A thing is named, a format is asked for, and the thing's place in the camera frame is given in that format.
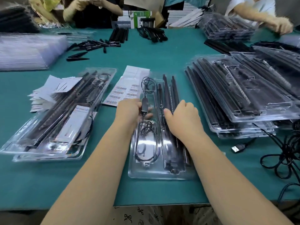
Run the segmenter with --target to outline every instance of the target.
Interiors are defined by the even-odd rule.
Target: teal table
[[[99,30],[96,39],[108,39],[111,30]],[[0,72],[0,145],[3,145],[31,116],[29,95],[51,74],[57,77],[76,76],[86,67],[117,68],[109,91],[123,74],[127,65],[148,68],[154,72],[174,75],[180,99],[192,102],[198,109],[205,131],[230,161],[270,200],[277,199],[284,185],[293,180],[281,180],[273,170],[259,164],[262,155],[279,152],[269,139],[258,139],[240,154],[230,148],[243,140],[219,140],[208,129],[200,104],[183,70],[195,55],[217,54],[203,44],[200,30],[191,28],[166,30],[167,42],[152,44],[130,30],[128,41],[121,48],[89,52],[90,60],[66,62],[63,55],[48,71]],[[49,209],[63,189],[85,163],[114,120],[115,108],[101,107],[83,159],[76,162],[13,163],[11,155],[0,155],[0,210]],[[193,181],[139,180],[128,177],[126,161],[115,206],[208,203],[199,179]],[[298,199],[297,191],[289,191],[285,199]]]

